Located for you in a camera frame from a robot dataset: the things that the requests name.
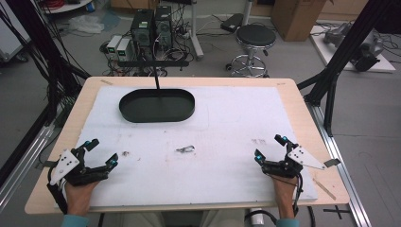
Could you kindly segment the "person's right hand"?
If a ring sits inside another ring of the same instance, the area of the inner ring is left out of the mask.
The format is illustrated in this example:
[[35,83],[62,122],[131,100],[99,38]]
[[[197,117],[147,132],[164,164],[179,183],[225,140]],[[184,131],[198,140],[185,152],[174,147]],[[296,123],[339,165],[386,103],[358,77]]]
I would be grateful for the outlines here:
[[275,175],[270,176],[275,191],[275,201],[280,218],[295,218],[292,208],[292,199],[298,180],[296,178],[284,178]]

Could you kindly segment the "brown cardboard box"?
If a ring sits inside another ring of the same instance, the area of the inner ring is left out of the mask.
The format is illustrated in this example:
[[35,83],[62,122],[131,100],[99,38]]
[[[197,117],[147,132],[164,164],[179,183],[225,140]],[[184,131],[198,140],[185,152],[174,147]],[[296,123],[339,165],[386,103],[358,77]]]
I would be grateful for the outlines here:
[[304,42],[326,0],[275,0],[271,21],[285,42]]

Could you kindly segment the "thin wooden stick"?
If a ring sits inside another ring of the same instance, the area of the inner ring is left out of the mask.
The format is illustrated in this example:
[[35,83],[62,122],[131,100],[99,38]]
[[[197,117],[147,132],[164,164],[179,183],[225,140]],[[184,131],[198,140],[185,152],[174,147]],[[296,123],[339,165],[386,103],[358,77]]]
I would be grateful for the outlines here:
[[331,193],[328,188],[326,188],[321,182],[319,182],[317,179],[312,178],[313,182],[323,191],[325,192],[333,201],[335,201],[337,198],[336,196]]

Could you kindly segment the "white table leg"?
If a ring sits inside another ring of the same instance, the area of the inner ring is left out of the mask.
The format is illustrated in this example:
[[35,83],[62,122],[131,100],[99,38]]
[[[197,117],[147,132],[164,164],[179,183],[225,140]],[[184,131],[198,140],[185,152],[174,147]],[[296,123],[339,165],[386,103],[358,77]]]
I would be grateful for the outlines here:
[[264,227],[264,218],[261,208],[252,208],[250,210],[250,220],[252,227]]

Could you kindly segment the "black round stool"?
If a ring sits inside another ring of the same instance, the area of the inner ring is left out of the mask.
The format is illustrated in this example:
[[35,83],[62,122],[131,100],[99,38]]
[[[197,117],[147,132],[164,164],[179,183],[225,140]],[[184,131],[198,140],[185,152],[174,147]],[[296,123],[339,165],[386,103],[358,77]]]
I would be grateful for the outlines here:
[[240,27],[235,35],[245,53],[233,58],[225,65],[225,69],[232,77],[267,78],[267,65],[256,53],[262,51],[265,56],[269,55],[268,50],[276,41],[275,33],[266,26],[250,24]]

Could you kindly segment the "grey robot device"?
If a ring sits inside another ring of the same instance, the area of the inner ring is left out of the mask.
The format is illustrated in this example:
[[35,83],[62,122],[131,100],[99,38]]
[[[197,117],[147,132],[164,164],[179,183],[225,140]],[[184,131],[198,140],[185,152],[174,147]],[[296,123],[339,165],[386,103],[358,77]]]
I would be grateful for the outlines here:
[[[340,27],[327,31],[324,34],[323,42],[333,44],[339,47],[345,36],[352,27],[352,23],[343,23]],[[383,51],[383,40],[374,36],[370,31],[362,44],[353,54],[350,62],[359,72],[365,72],[371,69],[376,63],[380,62],[377,57]]]

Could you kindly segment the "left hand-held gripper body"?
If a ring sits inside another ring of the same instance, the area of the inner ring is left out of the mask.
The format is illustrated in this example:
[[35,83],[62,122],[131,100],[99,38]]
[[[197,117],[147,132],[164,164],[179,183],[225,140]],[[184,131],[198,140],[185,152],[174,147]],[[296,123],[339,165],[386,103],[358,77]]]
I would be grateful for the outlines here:
[[89,168],[85,166],[84,156],[87,148],[65,149],[51,173],[49,183],[56,185],[65,179],[73,186],[86,185],[108,178],[111,169],[108,165]]

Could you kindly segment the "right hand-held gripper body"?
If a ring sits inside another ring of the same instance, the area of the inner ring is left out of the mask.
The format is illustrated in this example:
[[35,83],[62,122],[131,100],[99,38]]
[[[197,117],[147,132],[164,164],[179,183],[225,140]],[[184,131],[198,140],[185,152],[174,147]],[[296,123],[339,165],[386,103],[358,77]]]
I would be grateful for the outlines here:
[[326,169],[323,163],[302,146],[286,143],[284,148],[286,152],[282,161],[267,161],[264,156],[261,156],[261,169],[263,173],[291,179],[299,176],[305,166],[320,170]]

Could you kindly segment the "black power adapter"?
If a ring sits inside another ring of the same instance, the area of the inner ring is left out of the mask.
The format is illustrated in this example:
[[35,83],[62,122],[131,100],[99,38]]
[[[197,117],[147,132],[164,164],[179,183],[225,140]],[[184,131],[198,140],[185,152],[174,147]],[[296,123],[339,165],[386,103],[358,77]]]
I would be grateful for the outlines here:
[[236,13],[233,14],[230,18],[225,20],[224,22],[221,23],[220,28],[228,31],[228,32],[235,32],[240,26],[242,26],[242,21],[243,21],[243,14],[242,13]]

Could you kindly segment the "person's legs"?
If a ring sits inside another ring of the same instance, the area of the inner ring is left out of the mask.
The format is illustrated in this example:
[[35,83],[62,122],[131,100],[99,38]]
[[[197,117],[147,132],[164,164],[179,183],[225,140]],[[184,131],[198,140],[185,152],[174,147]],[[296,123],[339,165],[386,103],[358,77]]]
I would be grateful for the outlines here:
[[244,209],[122,213],[98,227],[246,227]]

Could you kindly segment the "white power supply unit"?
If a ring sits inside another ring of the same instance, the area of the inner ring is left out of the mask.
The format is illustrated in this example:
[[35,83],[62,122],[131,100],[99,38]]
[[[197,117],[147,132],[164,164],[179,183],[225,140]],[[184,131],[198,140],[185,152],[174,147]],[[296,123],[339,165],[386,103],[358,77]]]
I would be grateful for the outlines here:
[[116,48],[118,47],[120,41],[122,39],[121,35],[114,35],[109,43],[107,44],[106,48],[109,54],[114,54],[116,52]]
[[131,40],[123,38],[117,47],[117,56],[120,61],[131,61]]

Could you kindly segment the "person's left hand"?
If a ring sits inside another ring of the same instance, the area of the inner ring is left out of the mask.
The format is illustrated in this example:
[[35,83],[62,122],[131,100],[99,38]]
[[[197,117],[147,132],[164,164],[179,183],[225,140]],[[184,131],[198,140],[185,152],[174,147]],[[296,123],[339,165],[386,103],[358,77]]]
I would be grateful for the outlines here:
[[73,186],[67,183],[65,185],[67,214],[85,217],[89,212],[92,193],[97,185],[98,182],[81,186]]

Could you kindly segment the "black computer tower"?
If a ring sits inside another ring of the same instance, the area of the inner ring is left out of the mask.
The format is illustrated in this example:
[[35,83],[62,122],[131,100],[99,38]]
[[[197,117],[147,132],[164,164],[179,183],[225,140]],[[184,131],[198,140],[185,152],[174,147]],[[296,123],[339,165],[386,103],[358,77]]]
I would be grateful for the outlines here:
[[171,6],[158,6],[156,8],[155,25],[159,47],[168,50],[173,45]]
[[139,46],[150,47],[154,40],[154,33],[154,10],[137,10],[131,23],[132,39]]

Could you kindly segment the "black metal frame strut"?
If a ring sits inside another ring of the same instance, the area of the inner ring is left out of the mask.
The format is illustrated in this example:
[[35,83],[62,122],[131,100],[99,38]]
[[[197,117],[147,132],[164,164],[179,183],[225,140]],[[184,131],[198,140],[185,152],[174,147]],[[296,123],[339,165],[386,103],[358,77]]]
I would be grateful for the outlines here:
[[330,137],[333,136],[332,118],[337,81],[340,73],[356,53],[362,42],[367,38],[369,32],[386,14],[391,5],[397,1],[369,0],[324,69],[316,76],[297,84],[299,90],[313,85],[312,90],[304,96],[305,102],[311,106],[319,107],[322,98],[326,96],[323,128]]
[[78,97],[82,85],[78,78],[88,79],[91,75],[79,69],[60,52],[39,10],[31,0],[5,0],[17,20],[26,31],[31,44],[10,21],[0,3],[0,19],[34,60],[40,74],[47,81],[46,123],[57,117],[59,104],[72,104]]

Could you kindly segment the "black tape cross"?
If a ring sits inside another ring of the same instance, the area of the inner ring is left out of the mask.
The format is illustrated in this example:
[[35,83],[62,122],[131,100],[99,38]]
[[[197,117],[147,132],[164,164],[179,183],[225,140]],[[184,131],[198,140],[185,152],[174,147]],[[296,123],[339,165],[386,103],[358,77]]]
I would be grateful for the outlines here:
[[346,209],[339,209],[339,207],[337,205],[334,205],[333,208],[323,208],[323,211],[325,213],[334,213],[338,216],[339,219],[343,219],[342,215],[343,214],[350,214],[351,211],[350,210],[346,210]]

